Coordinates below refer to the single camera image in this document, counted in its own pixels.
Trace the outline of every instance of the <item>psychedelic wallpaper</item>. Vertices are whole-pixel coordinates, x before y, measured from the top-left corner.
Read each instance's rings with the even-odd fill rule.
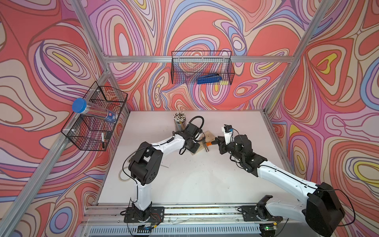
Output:
[[[351,199],[335,236],[379,236],[378,39],[378,1],[336,1],[269,114],[296,174]]]
[[[86,12],[105,55],[293,55],[318,0],[96,0]],[[231,86],[172,85],[170,63],[113,63],[130,110],[262,109],[285,63],[235,63]]]
[[[0,1],[0,218],[101,73],[68,1]],[[124,123],[107,152],[67,146],[13,237],[73,234]]]

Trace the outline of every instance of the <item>mounting plate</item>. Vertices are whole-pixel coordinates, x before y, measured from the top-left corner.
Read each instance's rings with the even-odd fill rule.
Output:
[[[258,218],[258,212],[255,210],[256,206],[241,206],[243,221],[262,221]],[[270,217],[267,221],[282,221],[283,217]]]
[[[151,207],[149,218],[144,221],[136,214],[132,207],[126,209],[124,216],[125,223],[160,223],[163,222],[164,218],[164,207]]]

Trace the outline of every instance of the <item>black wire basket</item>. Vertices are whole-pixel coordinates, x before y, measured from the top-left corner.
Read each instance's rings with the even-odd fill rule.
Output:
[[[128,94],[111,86],[99,86],[96,82],[91,88],[95,88],[95,92],[89,101],[117,113],[118,120],[126,104]],[[80,114],[71,128],[66,127],[73,115],[74,112],[64,124],[61,132],[82,151],[106,151],[117,122],[111,123]]]
[[[231,51],[172,51],[173,84],[231,85],[234,67]]]

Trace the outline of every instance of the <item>aluminum rail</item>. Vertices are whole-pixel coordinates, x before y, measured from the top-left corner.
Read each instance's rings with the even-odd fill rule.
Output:
[[[282,93],[282,89],[284,88],[284,85],[288,82],[290,79],[290,76],[292,72],[295,70],[295,67],[300,60],[301,55],[303,54],[305,48],[307,47],[308,43],[312,39],[312,36],[317,30],[317,27],[320,25],[323,17],[325,16],[327,10],[330,6],[332,6],[334,0],[322,0],[320,5],[318,6],[315,15],[313,16],[312,20],[310,21],[308,28],[305,30],[305,33],[303,37],[301,38],[299,45],[297,49],[295,50],[294,54],[294,60],[291,64],[287,65],[285,68],[283,75],[280,77],[277,85],[275,86],[273,92],[270,95],[270,98],[268,102],[266,103],[266,106],[264,107],[264,111],[268,112],[270,109],[274,106],[276,103],[279,95]]]
[[[212,56],[211,58],[223,58],[225,56]],[[107,63],[170,63],[171,56],[105,56]],[[231,56],[233,63],[292,63],[293,56]]]
[[[85,32],[85,35],[87,36],[88,41],[90,42],[92,48],[95,51],[95,54],[96,54],[96,56],[97,56],[97,58],[101,64],[101,66],[103,67],[103,69],[105,71],[110,71],[110,68],[109,68],[107,62],[105,61],[103,50],[100,46],[99,41],[97,40],[95,31],[92,28],[92,25],[89,21],[88,15],[87,15],[83,5],[80,3],[80,0],[71,0],[71,4],[72,4],[72,8],[74,9],[74,11],[75,11],[75,13],[79,19],[79,22],[81,23],[81,25],[84,29],[84,32]],[[119,87],[119,85],[118,85],[113,74],[111,74],[111,76],[108,79],[109,79],[109,82],[112,85],[112,87],[120,89],[120,87]]]
[[[109,71],[104,71],[97,80],[97,83],[99,85],[104,85],[107,81],[107,78],[109,77],[109,74]],[[91,88],[85,99],[89,100],[95,90],[95,88]],[[68,122],[67,127],[72,127],[78,117],[79,114],[75,113],[71,120]],[[16,200],[12,203],[0,221],[0,237],[9,237],[12,235],[14,229],[22,219],[22,216],[28,210],[30,204],[37,195],[39,189],[45,182],[47,176],[50,174],[55,163],[61,156],[68,143],[69,139],[61,133],[58,139],[51,146],[49,152],[46,154],[42,162],[38,165],[33,175],[25,184]]]

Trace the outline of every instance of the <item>black cable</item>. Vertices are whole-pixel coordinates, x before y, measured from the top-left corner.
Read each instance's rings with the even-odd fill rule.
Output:
[[[200,129],[201,129],[204,125],[204,118],[202,116],[195,116],[195,117],[191,118],[191,120],[188,122],[188,124],[190,124],[194,119],[197,119],[197,118],[201,118],[201,120],[202,120],[201,126],[200,126]]]
[[[240,133],[238,132],[238,130],[237,129],[234,129],[234,128],[232,128],[233,130],[236,130],[236,132],[238,133],[238,136],[240,136],[241,137],[241,135],[240,135]]]
[[[187,148],[185,148],[184,146],[179,150],[179,155],[183,155],[184,152],[187,150]]]
[[[238,168],[244,170],[244,168],[238,166],[238,164],[239,164],[240,162],[237,162],[237,161],[236,161],[236,158],[234,158],[234,160],[232,160],[232,155],[230,155],[229,160],[231,160],[232,162],[235,162],[235,163],[236,163],[236,166],[237,166]]]
[[[274,237],[277,237],[283,231],[283,229],[284,229],[285,225],[287,224],[288,220],[289,220],[289,218],[287,218],[287,220],[285,221],[282,229],[279,231],[279,233],[277,233],[276,235],[274,235]]]
[[[168,141],[166,141],[165,143],[162,143],[162,144],[154,145],[154,146],[160,146],[160,145],[163,145],[163,144],[166,144],[166,143],[168,143]],[[124,174],[126,174],[129,178],[133,179],[134,182],[136,182],[136,185],[137,185],[137,200],[138,200],[138,183],[137,183],[137,181],[136,181],[135,178],[131,177],[129,174],[127,174],[127,173],[125,172],[124,166],[125,166],[126,161],[127,161],[127,160],[128,160],[128,159],[129,159],[134,153],[136,153],[137,151],[140,151],[140,150],[142,150],[142,149],[149,148],[149,147],[153,147],[153,145],[151,145],[151,146],[146,146],[146,147],[144,147],[144,148],[140,148],[140,149],[136,150],[135,152],[132,152],[132,153],[131,153],[131,154],[125,159],[124,163],[122,164],[122,171],[124,172]]]
[[[203,133],[203,135],[204,135],[204,137],[201,139],[201,140],[196,140],[196,139],[193,139],[195,142],[201,142],[202,140],[204,140],[205,139],[205,133],[202,131],[202,133]]]
[[[126,209],[126,218],[125,218],[125,220],[126,220],[126,227],[128,228],[128,231],[129,231],[129,233],[130,233],[130,235],[132,236],[132,237],[134,237],[134,235],[130,232],[130,230],[129,230],[129,226],[128,226],[128,212],[129,212],[129,206],[130,206],[130,202],[132,201],[132,198],[130,198],[130,200],[129,200],[129,205],[128,205],[128,207],[127,207],[127,209]]]
[[[309,185],[307,185],[307,184],[301,182],[300,180],[298,180],[298,179],[296,179],[296,178],[294,178],[294,177],[292,177],[292,176],[290,176],[290,175],[284,173],[284,172],[281,171],[281,170],[277,170],[277,169],[275,169],[275,168],[273,168],[273,167],[271,167],[271,166],[268,166],[268,165],[261,165],[261,166],[269,167],[269,168],[271,168],[271,169],[273,169],[273,170],[279,171],[279,172],[281,172],[282,174],[285,174],[285,175],[287,175],[288,177],[290,177],[290,178],[292,178],[292,179],[298,181],[299,183],[301,183],[301,184],[303,184],[303,185],[305,185],[305,186],[307,186],[307,187],[313,188],[313,189],[315,189],[315,190],[319,190],[319,191],[327,191],[327,192],[330,192],[330,191],[340,191],[340,192],[343,193],[343,194],[345,195],[345,197],[348,199],[348,201],[349,201],[349,203],[350,203],[350,205],[351,205],[351,209],[353,210],[354,217],[353,217],[353,220],[352,220],[350,223],[348,223],[348,224],[342,224],[342,225],[338,225],[338,226],[348,226],[348,225],[351,225],[352,223],[354,223],[354,221],[355,221],[355,219],[356,219],[356,213],[355,213],[355,210],[354,210],[353,204],[351,203],[350,198],[349,198],[349,197],[345,194],[345,192],[342,191],[341,189],[336,188],[336,189],[331,189],[331,190],[325,190],[325,189],[320,189],[320,188],[311,187],[311,186],[309,186]]]

